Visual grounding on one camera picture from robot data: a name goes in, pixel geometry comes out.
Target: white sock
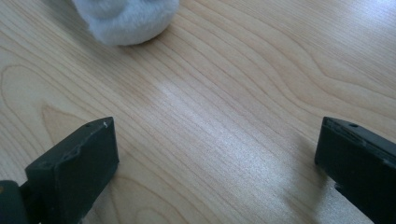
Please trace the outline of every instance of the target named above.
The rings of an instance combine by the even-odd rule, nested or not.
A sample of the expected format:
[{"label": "white sock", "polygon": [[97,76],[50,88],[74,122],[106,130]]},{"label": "white sock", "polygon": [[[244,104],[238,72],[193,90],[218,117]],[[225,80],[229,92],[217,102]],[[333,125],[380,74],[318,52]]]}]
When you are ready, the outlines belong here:
[{"label": "white sock", "polygon": [[178,0],[73,0],[79,15],[102,43],[135,45],[160,34],[178,9]]}]

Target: black object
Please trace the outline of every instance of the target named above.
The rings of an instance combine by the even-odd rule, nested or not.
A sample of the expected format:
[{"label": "black object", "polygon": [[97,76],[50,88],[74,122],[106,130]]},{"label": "black object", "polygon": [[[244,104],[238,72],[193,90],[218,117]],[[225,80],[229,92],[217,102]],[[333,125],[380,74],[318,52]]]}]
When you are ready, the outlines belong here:
[{"label": "black object", "polygon": [[118,163],[113,118],[85,124],[27,166],[21,187],[0,181],[0,224],[79,223]]},{"label": "black object", "polygon": [[315,163],[374,223],[396,223],[396,145],[354,123],[324,118]]}]

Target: white fabric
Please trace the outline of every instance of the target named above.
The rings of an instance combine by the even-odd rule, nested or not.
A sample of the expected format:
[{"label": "white fabric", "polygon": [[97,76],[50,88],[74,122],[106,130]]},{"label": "white fabric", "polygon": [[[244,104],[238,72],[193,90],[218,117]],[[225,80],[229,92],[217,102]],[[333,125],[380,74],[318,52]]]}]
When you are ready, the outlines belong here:
[{"label": "white fabric", "polygon": [[102,43],[135,45],[160,34],[178,9],[178,0],[73,0],[79,15]]}]

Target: wood grain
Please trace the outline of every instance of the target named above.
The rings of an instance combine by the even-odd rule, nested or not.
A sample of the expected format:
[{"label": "wood grain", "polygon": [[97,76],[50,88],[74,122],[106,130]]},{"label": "wood grain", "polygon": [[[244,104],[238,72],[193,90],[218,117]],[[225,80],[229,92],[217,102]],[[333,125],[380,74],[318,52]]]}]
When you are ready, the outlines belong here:
[{"label": "wood grain", "polygon": [[110,48],[65,0],[0,2],[0,178],[113,116],[84,223],[370,223],[313,163],[323,116],[396,141],[394,1],[181,0]]}]

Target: light wood surface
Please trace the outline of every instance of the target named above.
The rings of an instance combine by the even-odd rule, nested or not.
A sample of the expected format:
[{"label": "light wood surface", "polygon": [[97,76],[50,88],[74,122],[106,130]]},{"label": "light wood surface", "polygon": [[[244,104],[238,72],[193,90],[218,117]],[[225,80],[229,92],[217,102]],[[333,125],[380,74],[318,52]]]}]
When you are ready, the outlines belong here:
[{"label": "light wood surface", "polygon": [[370,223],[313,163],[322,117],[396,141],[396,2],[181,0],[136,47],[68,0],[0,2],[0,178],[113,116],[84,223]]}]

